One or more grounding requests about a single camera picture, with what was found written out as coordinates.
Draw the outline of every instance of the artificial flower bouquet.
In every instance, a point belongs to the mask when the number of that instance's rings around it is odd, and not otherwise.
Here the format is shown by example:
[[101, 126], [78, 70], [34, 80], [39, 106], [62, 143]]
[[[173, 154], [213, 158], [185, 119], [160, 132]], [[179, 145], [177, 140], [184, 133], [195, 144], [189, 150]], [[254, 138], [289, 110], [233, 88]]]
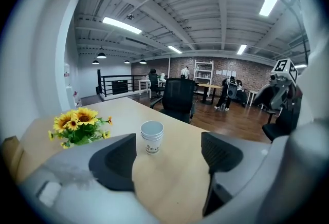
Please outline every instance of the artificial flower bouquet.
[[100, 126], [105, 123], [112, 125], [111, 116], [104, 121], [102, 118], [96, 118], [97, 115], [96, 111], [80, 107], [78, 110], [70, 110], [55, 117], [53, 125], [55, 132], [48, 131], [50, 140], [53, 140], [54, 137], [66, 138], [65, 142], [61, 142], [61, 146], [67, 149], [74, 145], [109, 138], [110, 132], [100, 130]]

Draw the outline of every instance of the table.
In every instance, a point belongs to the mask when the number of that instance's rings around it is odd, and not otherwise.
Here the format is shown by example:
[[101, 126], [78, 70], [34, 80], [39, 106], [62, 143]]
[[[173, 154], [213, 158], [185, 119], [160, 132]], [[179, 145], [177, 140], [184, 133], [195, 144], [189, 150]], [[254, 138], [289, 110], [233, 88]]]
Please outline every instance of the table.
[[149, 89], [149, 85], [151, 84], [150, 80], [138, 80], [138, 89], [139, 89], [139, 95], [141, 95], [141, 88], [140, 88], [140, 83], [145, 82], [146, 83], [146, 93], [150, 92], [150, 98], [151, 98], [151, 89]]
[[[210, 177], [201, 154], [202, 130], [183, 123], [130, 98], [119, 98], [87, 106], [98, 111], [98, 117], [113, 117], [112, 136], [136, 133], [137, 157], [133, 181], [139, 201], [161, 222], [190, 223], [202, 219]], [[17, 178], [24, 180], [52, 155], [62, 151], [61, 140], [49, 141], [54, 117], [33, 121], [21, 139], [24, 152]], [[164, 124], [161, 150], [148, 155], [140, 135], [143, 122], [155, 120]]]
[[[210, 105], [210, 104], [213, 104], [216, 89], [221, 89], [221, 86], [210, 85], [210, 84], [203, 84], [203, 83], [198, 83], [198, 86], [200, 86], [200, 87], [204, 87], [204, 88], [205, 88], [205, 90], [204, 90], [204, 94], [203, 94], [203, 97], [202, 97], [202, 103], [204, 103], [204, 104], [209, 104], [209, 105]], [[210, 89], [213, 88], [213, 89], [214, 89], [214, 91], [212, 92], [211, 102], [206, 101], [207, 93], [208, 93], [208, 88], [210, 88]]]
[[252, 101], [253, 101], [253, 97], [254, 97], [256, 94], [258, 94], [258, 91], [253, 91], [253, 90], [250, 90], [250, 91], [249, 91], [247, 104], [248, 104], [248, 102], [249, 102], [250, 94], [252, 94], [252, 95], [251, 95], [251, 101], [250, 101], [250, 106], [251, 106], [251, 105], [252, 105]]

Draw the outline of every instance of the person sitting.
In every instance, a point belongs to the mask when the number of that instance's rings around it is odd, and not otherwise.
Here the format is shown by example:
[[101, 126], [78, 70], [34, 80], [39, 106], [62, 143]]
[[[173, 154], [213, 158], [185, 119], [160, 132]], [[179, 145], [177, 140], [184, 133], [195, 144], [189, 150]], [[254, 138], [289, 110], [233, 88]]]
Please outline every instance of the person sitting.
[[[221, 108], [221, 105], [224, 103], [225, 98], [227, 96], [227, 88], [230, 83], [236, 84], [234, 76], [231, 76], [230, 78], [226, 78], [222, 81], [222, 86], [223, 86], [222, 95], [221, 95], [218, 103], [215, 105], [215, 107], [214, 107], [215, 109], [219, 110]], [[225, 111], [229, 110], [230, 103], [231, 103], [231, 98], [228, 97], [226, 104], [225, 104]]]
[[188, 79], [190, 75], [189, 67], [186, 66], [184, 69], [181, 70], [181, 78], [182, 79]]
[[241, 105], [243, 107], [246, 107], [247, 94], [245, 93], [245, 90], [243, 88], [243, 84], [240, 80], [236, 80], [236, 84], [237, 84], [236, 97], [239, 98]]

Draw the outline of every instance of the white bookshelf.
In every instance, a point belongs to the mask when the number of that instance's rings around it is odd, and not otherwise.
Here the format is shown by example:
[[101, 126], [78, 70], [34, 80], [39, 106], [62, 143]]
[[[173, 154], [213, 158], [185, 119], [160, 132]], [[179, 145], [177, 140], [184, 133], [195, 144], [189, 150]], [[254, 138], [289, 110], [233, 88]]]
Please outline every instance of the white bookshelf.
[[[211, 70], [202, 70], [202, 66], [211, 66]], [[210, 73], [210, 78], [204, 78], [204, 77], [199, 77], [198, 75], [200, 75], [200, 73]], [[210, 84], [212, 82], [212, 76], [214, 73], [214, 61], [210, 61], [210, 62], [197, 62], [195, 60], [194, 62], [194, 76], [193, 79], [195, 82], [198, 83], [206, 83], [206, 84]], [[203, 94], [204, 91], [202, 90], [198, 90], [197, 91], [200, 94]]]

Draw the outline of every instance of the table leg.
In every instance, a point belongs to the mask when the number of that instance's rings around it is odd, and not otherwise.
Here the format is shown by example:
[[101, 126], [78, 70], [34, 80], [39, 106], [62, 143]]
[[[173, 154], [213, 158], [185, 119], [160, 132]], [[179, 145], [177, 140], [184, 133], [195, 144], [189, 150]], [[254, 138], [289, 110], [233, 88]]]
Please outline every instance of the table leg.
[[208, 87], [205, 87], [204, 95], [202, 97], [202, 103], [206, 103], [207, 93], [208, 93]]
[[213, 104], [214, 102], [215, 92], [216, 92], [216, 88], [214, 88], [214, 91], [212, 92], [211, 104]]
[[251, 101], [250, 101], [250, 106], [252, 105], [252, 101], [253, 101], [253, 96], [254, 96], [255, 94], [254, 93], [252, 93], [252, 95], [251, 95]]
[[249, 91], [249, 94], [248, 94], [247, 104], [248, 104], [248, 102], [249, 102], [249, 98], [250, 98], [250, 91]]

